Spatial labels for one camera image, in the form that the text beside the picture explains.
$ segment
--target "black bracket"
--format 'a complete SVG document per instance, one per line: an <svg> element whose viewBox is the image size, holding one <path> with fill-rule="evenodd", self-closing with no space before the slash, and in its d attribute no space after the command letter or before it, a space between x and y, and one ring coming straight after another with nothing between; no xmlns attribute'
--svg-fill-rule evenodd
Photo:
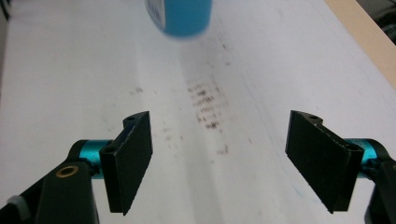
<svg viewBox="0 0 396 224"><path fill-rule="evenodd" d="M396 162L375 140L342 139L323 119L291 111L286 153L329 212L348 209L362 175L375 182L366 223L396 223Z"/></svg>
<svg viewBox="0 0 396 224"><path fill-rule="evenodd" d="M149 112L123 121L115 140L79 140L67 159L0 210L1 223L99 223L92 178L103 178L110 211L127 214L152 155Z"/></svg>

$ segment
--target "black plastic part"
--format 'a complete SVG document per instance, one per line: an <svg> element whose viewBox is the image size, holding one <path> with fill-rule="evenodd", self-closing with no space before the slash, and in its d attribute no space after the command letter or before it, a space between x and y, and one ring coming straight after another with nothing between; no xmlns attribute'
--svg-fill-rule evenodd
<svg viewBox="0 0 396 224"><path fill-rule="evenodd" d="M375 177L375 190L366 212L366 223L396 224L396 161L383 161Z"/></svg>
<svg viewBox="0 0 396 224"><path fill-rule="evenodd" d="M69 150L69 154L67 155L67 159L65 162L68 161L78 161L79 160L79 153L81 149L84 147L85 143L88 140L78 140Z"/></svg>
<svg viewBox="0 0 396 224"><path fill-rule="evenodd" d="M44 177L39 179L29 189L27 189L21 194L21 196L24 198L24 200L26 201L29 207L29 212L32 215L31 219L35 218L35 213L37 211L37 207L39 204L43 182L44 182Z"/></svg>
<svg viewBox="0 0 396 224"><path fill-rule="evenodd" d="M381 30L388 36L388 38L393 42L393 44L396 45L396 11L392 10L391 12L385 14L376 23L381 28Z"/></svg>
<svg viewBox="0 0 396 224"><path fill-rule="evenodd" d="M120 135L101 149L100 157L110 211L125 215L152 155L149 112L126 118L123 126Z"/></svg>
<svg viewBox="0 0 396 224"><path fill-rule="evenodd" d="M7 7L6 7L5 2L3 0L0 1L0 7L1 7L2 11L3 11L4 17L8 21L9 20L9 13L7 11Z"/></svg>
<svg viewBox="0 0 396 224"><path fill-rule="evenodd" d="M387 150L385 149L382 144L379 142L375 141L374 139L365 139L367 142L372 145L373 149L375 150L375 154L378 157L380 161L391 161L392 158L388 154Z"/></svg>
<svg viewBox="0 0 396 224"><path fill-rule="evenodd" d="M64 163L46 175L35 223L99 223L85 162Z"/></svg>
<svg viewBox="0 0 396 224"><path fill-rule="evenodd" d="M8 203L0 210L0 223L2 224L21 223L20 213L15 205Z"/></svg>
<svg viewBox="0 0 396 224"><path fill-rule="evenodd" d="M346 211L363 149L322 125L323 119L291 111L286 153L329 212Z"/></svg>

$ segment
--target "stain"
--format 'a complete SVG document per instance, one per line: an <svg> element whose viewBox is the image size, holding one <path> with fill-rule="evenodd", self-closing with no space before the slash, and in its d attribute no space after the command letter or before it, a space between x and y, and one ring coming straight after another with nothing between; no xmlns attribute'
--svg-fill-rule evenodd
<svg viewBox="0 0 396 224"><path fill-rule="evenodd" d="M106 113L102 113L100 119L103 123L108 123L108 115Z"/></svg>
<svg viewBox="0 0 396 224"><path fill-rule="evenodd" d="M209 66L210 66L210 68L215 68L215 66L213 66L213 64L211 63L211 62L206 62Z"/></svg>
<svg viewBox="0 0 396 224"><path fill-rule="evenodd" d="M189 80L188 91L192 100L192 105L196 107L196 118L203 127L214 130L217 129L221 121L221 110L227 106L227 101L222 94L216 80L212 77L207 82Z"/></svg>
<svg viewBox="0 0 396 224"><path fill-rule="evenodd" d="M112 133L114 130L116 130L116 127L113 126L113 125L111 125L110 127L107 128L107 131L108 131L109 133Z"/></svg>
<svg viewBox="0 0 396 224"><path fill-rule="evenodd" d="M218 121L212 121L210 124L205 125L207 129L216 129L218 126L219 126Z"/></svg>
<svg viewBox="0 0 396 224"><path fill-rule="evenodd" d="M140 87L136 87L136 89L134 90L136 93L141 93L143 92L142 88Z"/></svg>
<svg viewBox="0 0 396 224"><path fill-rule="evenodd" d="M173 137L174 134L173 134L172 128L169 128L169 126L166 125L165 120L163 120L163 129L160 132L160 135L161 135L161 138L163 138L165 140L165 142L169 143L169 148L172 148L172 146L170 146L170 145L172 143L171 142L172 139L174 138Z"/></svg>
<svg viewBox="0 0 396 224"><path fill-rule="evenodd" d="M203 107L202 109L201 109L201 112L202 113L204 113L204 112L209 112L209 111L213 111L213 106L206 106L206 107Z"/></svg>
<svg viewBox="0 0 396 224"><path fill-rule="evenodd" d="M291 185L298 196L305 198L304 194L294 185Z"/></svg>
<svg viewBox="0 0 396 224"><path fill-rule="evenodd" d="M194 105L208 104L208 103L212 102L214 99L215 99L215 97L213 97L213 96L207 96L207 97L204 97L204 98L200 99L199 101L197 101Z"/></svg>
<svg viewBox="0 0 396 224"><path fill-rule="evenodd" d="M198 91L197 95L199 95L199 96L206 95L206 91L205 90Z"/></svg>
<svg viewBox="0 0 396 224"><path fill-rule="evenodd" d="M130 95L135 95L135 94L139 94L139 93L142 93L142 92L143 92L143 89L142 89L142 88L136 87L136 88L134 89L134 91L129 91L129 94L130 94Z"/></svg>
<svg viewBox="0 0 396 224"><path fill-rule="evenodd" d="M218 151L218 155L227 155L228 154L228 146L225 145L223 150Z"/></svg>

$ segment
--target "blurry blue object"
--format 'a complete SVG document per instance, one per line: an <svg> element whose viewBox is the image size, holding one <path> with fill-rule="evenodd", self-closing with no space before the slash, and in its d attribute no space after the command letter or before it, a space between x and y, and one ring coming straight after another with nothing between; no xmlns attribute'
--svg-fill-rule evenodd
<svg viewBox="0 0 396 224"><path fill-rule="evenodd" d="M171 36L198 35L208 26L212 0L145 0L155 24Z"/></svg>

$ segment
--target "blue metal joint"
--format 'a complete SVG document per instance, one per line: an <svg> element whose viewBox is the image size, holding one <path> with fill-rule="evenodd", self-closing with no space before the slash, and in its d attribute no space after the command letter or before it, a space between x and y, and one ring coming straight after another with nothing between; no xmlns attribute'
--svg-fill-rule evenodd
<svg viewBox="0 0 396 224"><path fill-rule="evenodd" d="M88 140L81 151L79 157L88 160L92 166L98 169L98 174L92 176L92 179L103 179L102 163L100 161L99 151L108 145L111 140Z"/></svg>
<svg viewBox="0 0 396 224"><path fill-rule="evenodd" d="M359 177L371 179L370 171L374 170L378 161L378 156L374 147L366 139L348 138L345 139L348 143L357 145L364 149L363 158L361 159L361 172Z"/></svg>

